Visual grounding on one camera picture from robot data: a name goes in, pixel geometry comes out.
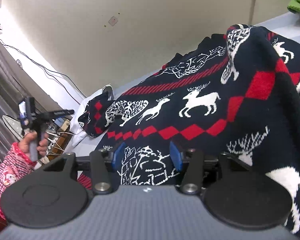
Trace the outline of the person's left hand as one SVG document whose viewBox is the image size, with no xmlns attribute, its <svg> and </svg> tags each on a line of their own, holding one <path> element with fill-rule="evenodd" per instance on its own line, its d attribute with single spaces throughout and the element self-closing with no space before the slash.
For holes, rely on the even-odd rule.
<svg viewBox="0 0 300 240">
<path fill-rule="evenodd" d="M 37 147 L 36 153 L 40 154 L 41 156 L 45 156 L 49 144 L 48 137 L 49 135 L 45 133 L 44 138 L 40 142 L 38 142 L 37 133 L 35 131 L 29 132 L 24 135 L 21 141 L 18 142 L 18 147 L 27 157 L 32 160 L 30 146 L 34 142 L 34 145 Z"/>
</svg>

